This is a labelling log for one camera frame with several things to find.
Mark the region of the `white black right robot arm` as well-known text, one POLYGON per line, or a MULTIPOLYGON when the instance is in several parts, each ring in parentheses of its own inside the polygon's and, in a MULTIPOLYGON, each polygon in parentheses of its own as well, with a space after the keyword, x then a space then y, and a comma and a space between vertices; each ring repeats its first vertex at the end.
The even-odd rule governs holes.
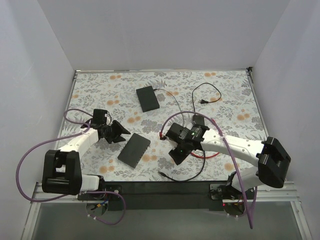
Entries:
POLYGON ((252 166, 240 176, 232 173, 222 188, 227 198, 236 197, 253 187, 267 185, 281 189, 285 184, 291 157, 274 137, 266 140, 249 140, 231 135, 221 136, 217 131, 204 125, 195 124, 191 129, 173 123, 165 140, 173 146, 169 155, 181 164, 192 151, 219 152, 243 160, 252 166))

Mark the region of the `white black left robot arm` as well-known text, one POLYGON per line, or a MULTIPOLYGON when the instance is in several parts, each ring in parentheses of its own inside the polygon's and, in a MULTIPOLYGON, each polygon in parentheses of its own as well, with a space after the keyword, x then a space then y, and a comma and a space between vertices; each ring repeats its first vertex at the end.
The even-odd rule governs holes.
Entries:
POLYGON ((42 190, 45 193, 77 195, 80 192, 99 190, 102 177, 83 174, 81 158, 100 139, 108 144, 124 142, 122 135, 129 135, 117 120, 112 120, 109 112, 94 109, 90 119, 79 123, 82 130, 64 146, 48 150, 44 157, 42 190))

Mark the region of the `black network switch with ports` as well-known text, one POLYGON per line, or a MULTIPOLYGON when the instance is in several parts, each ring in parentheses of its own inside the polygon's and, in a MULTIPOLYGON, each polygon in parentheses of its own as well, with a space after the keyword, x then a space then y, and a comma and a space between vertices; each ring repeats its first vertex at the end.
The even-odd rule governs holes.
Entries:
POLYGON ((150 144, 151 141, 149 139, 134 133, 121 150, 117 159, 135 169, 150 144))

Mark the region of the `black rectangular box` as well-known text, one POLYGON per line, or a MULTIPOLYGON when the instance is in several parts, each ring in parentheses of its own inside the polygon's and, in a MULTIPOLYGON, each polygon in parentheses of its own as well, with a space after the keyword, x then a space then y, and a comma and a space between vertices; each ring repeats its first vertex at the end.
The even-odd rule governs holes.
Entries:
POLYGON ((159 102, 152 86, 139 88, 136 90, 136 94, 143 113, 160 108, 159 102))

